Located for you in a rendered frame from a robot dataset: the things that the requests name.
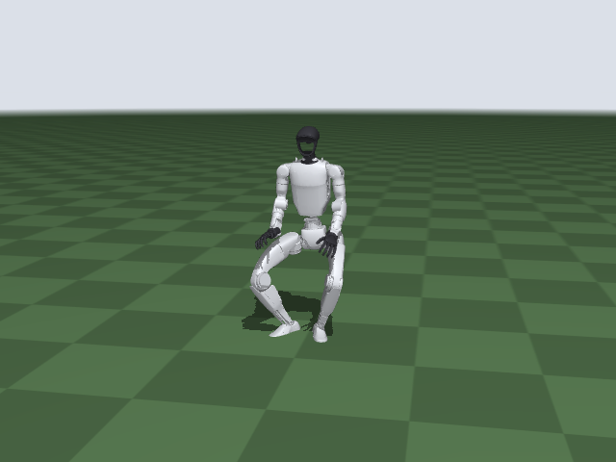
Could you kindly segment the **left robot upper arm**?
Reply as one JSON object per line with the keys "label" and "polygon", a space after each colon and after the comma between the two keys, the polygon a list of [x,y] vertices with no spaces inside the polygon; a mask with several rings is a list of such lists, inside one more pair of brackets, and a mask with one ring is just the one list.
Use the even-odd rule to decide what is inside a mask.
{"label": "left robot upper arm", "polygon": [[333,180],[333,192],[336,200],[332,202],[333,212],[341,210],[342,201],[346,201],[345,172],[341,166],[326,164],[327,174]]}

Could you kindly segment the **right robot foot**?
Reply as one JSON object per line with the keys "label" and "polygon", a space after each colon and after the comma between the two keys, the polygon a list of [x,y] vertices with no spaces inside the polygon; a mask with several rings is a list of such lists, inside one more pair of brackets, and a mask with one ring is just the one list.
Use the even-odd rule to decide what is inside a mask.
{"label": "right robot foot", "polygon": [[297,331],[300,329],[299,323],[297,321],[293,321],[291,326],[282,323],[275,331],[269,334],[271,337],[278,337],[289,334],[291,332]]}

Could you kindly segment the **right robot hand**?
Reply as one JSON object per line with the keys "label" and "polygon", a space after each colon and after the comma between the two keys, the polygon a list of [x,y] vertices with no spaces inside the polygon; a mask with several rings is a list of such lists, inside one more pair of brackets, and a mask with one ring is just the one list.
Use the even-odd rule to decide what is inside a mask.
{"label": "right robot hand", "polygon": [[[265,242],[265,244],[267,243],[267,238],[273,239],[275,238],[278,234],[281,233],[280,228],[276,227],[276,228],[270,228],[266,233],[264,233],[260,239],[258,239],[255,243],[255,246],[257,248],[257,250],[261,247],[264,247],[263,245],[263,241]],[[260,245],[261,244],[261,245]],[[259,248],[258,248],[259,247]]]}

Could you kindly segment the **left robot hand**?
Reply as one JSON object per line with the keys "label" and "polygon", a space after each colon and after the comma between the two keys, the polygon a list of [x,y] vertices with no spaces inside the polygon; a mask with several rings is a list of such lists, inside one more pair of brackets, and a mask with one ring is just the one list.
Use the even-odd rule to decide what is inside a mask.
{"label": "left robot hand", "polygon": [[330,247],[330,248],[329,248],[329,251],[328,251],[328,254],[326,255],[326,257],[328,257],[328,256],[330,255],[330,253],[331,253],[331,251],[332,251],[333,247],[334,247],[334,249],[333,249],[333,253],[332,253],[332,256],[331,256],[331,259],[332,259],[332,258],[333,258],[333,256],[334,256],[334,255],[335,255],[335,253],[336,253],[336,249],[337,249],[337,239],[338,239],[338,236],[337,236],[335,233],[330,232],[330,230],[329,230],[329,231],[327,231],[326,236],[325,236],[325,237],[322,237],[322,238],[320,238],[320,239],[318,239],[318,241],[316,242],[316,244],[319,244],[321,241],[323,241],[323,240],[324,240],[324,241],[323,241],[323,244],[322,244],[322,246],[321,246],[321,248],[320,248],[320,250],[319,250],[319,253],[321,252],[321,250],[323,249],[323,247],[326,245],[326,248],[325,248],[325,250],[324,250],[324,252],[323,252],[322,256],[325,254],[325,252],[327,251],[328,247]]}

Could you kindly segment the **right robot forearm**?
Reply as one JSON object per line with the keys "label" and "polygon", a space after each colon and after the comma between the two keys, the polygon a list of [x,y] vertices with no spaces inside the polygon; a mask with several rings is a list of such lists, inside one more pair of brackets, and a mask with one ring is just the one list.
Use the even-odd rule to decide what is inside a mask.
{"label": "right robot forearm", "polygon": [[[275,201],[276,201],[276,198],[275,198],[275,200],[273,202],[273,208],[272,208],[272,214],[271,214],[272,217],[271,217],[269,228],[276,228],[276,227],[278,227],[281,230],[282,219],[284,217],[284,211],[279,209],[279,208],[275,208]],[[279,237],[280,235],[281,235],[281,233],[278,234],[275,238]]]}

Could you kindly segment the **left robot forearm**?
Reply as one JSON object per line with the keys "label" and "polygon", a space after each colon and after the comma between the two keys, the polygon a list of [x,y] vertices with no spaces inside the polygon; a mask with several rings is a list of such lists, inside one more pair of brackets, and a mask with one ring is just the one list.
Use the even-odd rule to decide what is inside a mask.
{"label": "left robot forearm", "polygon": [[347,215],[346,202],[343,200],[341,204],[341,210],[336,211],[332,215],[331,225],[329,227],[330,232],[335,233],[337,236],[342,230],[343,221],[345,221]]}

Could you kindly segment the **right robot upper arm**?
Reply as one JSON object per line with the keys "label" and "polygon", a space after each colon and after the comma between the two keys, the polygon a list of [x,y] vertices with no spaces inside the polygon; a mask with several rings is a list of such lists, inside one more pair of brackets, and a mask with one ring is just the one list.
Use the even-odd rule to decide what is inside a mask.
{"label": "right robot upper arm", "polygon": [[288,186],[289,186],[289,179],[288,176],[290,176],[289,170],[290,170],[290,166],[292,163],[287,163],[287,164],[283,164],[281,165],[277,171],[276,171],[276,175],[277,175],[277,179],[276,179],[276,201],[275,201],[275,208],[279,208],[283,211],[287,210],[288,208],[288,202],[289,200],[286,199],[286,194],[288,191]]}

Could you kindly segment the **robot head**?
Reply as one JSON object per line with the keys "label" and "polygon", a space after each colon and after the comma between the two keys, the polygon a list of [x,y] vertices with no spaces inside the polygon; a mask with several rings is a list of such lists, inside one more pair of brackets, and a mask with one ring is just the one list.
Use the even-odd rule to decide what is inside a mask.
{"label": "robot head", "polygon": [[[298,147],[300,154],[304,156],[303,158],[305,159],[305,161],[301,160],[303,164],[311,165],[318,161],[318,160],[312,161],[312,159],[317,158],[315,155],[315,150],[316,150],[319,138],[320,138],[320,133],[315,127],[305,126],[298,131],[296,135],[296,142],[297,142],[297,147]],[[313,151],[302,151],[300,147],[301,142],[306,142],[306,143],[312,142],[314,144]]]}

